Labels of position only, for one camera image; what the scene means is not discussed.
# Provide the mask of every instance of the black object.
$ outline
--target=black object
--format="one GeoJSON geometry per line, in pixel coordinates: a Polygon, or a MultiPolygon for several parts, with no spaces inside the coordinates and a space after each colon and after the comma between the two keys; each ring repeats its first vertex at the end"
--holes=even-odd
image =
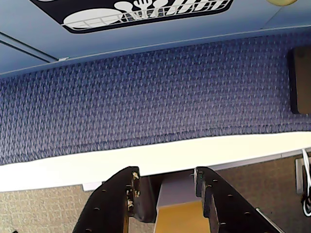
{"type": "MultiPolygon", "coordinates": [[[[211,233],[282,232],[212,169],[197,167],[194,175],[194,192],[202,197],[211,233]]],[[[141,191],[138,167],[121,170],[93,192],[73,232],[127,233],[128,218],[141,216],[137,207],[141,191]]]]}
{"type": "MultiPolygon", "coordinates": [[[[108,9],[115,9],[114,4],[118,1],[123,0],[30,0],[33,2],[37,7],[39,7],[42,11],[44,11],[47,15],[49,15],[51,18],[53,18],[57,23],[62,25],[64,23],[64,19],[76,12],[80,12],[83,10],[88,9],[98,9],[98,8],[108,8],[108,9]]],[[[169,6],[171,6],[174,3],[175,0],[169,0],[168,4],[165,5],[166,11],[168,11],[169,6]]],[[[120,28],[120,27],[126,27],[126,26],[133,26],[133,25],[139,25],[139,24],[145,24],[145,23],[152,23],[152,22],[159,22],[159,21],[165,21],[165,20],[172,20],[177,18],[187,18],[187,17],[196,17],[196,16],[205,16],[205,15],[213,15],[218,14],[221,12],[224,12],[230,8],[230,5],[232,4],[233,0],[223,0],[221,1],[220,9],[219,10],[211,10],[214,4],[216,4],[216,1],[210,0],[210,4],[207,4],[207,7],[203,7],[199,11],[193,11],[192,7],[187,11],[191,14],[174,14],[174,15],[166,15],[165,17],[155,17],[155,18],[149,18],[147,20],[133,20],[130,22],[126,22],[125,17],[123,16],[122,21],[126,23],[112,23],[110,25],[104,26],[104,27],[98,27],[98,28],[89,28],[89,29],[83,29],[83,30],[75,30],[70,27],[64,26],[69,32],[71,33],[89,33],[89,32],[95,32],[95,31],[102,31],[107,29],[113,29],[113,28],[120,28]]],[[[140,9],[137,8],[134,5],[134,0],[129,0],[131,4],[133,4],[133,11],[139,11],[140,9]]],[[[153,11],[153,6],[149,6],[148,10],[153,11]]]]}
{"type": "Polygon", "coordinates": [[[291,110],[311,113],[311,46],[297,47],[288,53],[291,85],[291,110]]]}

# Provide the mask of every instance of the blue fabric panel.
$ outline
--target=blue fabric panel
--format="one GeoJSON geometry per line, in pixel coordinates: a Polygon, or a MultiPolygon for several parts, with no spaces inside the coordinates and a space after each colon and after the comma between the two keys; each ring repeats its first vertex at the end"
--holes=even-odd
{"type": "Polygon", "coordinates": [[[2,79],[0,164],[205,136],[309,131],[311,117],[290,111],[286,55],[310,44],[311,33],[237,39],[2,79]]]}

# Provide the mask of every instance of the white dish rack graphic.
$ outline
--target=white dish rack graphic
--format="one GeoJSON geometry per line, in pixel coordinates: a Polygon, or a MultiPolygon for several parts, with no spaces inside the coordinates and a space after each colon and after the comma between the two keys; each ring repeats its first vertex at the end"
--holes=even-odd
{"type": "Polygon", "coordinates": [[[185,4],[179,5],[173,4],[171,6],[106,15],[102,17],[88,17],[86,19],[72,21],[70,23],[63,23],[62,26],[67,26],[75,31],[80,31],[107,25],[124,24],[142,20],[145,21],[154,18],[171,17],[175,15],[195,14],[201,12],[212,13],[213,11],[219,11],[226,8],[232,0],[201,0],[188,3],[189,1],[191,2],[191,0],[187,0],[185,4]]]}

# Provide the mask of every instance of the white desk edge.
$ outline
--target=white desk edge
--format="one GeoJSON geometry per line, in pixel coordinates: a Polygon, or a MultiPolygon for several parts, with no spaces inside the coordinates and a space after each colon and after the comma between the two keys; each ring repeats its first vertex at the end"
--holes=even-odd
{"type": "Polygon", "coordinates": [[[138,166],[141,176],[196,166],[219,170],[297,155],[303,148],[311,149],[311,132],[205,137],[64,155],[0,166],[0,192],[97,186],[127,166],[138,166]]]}

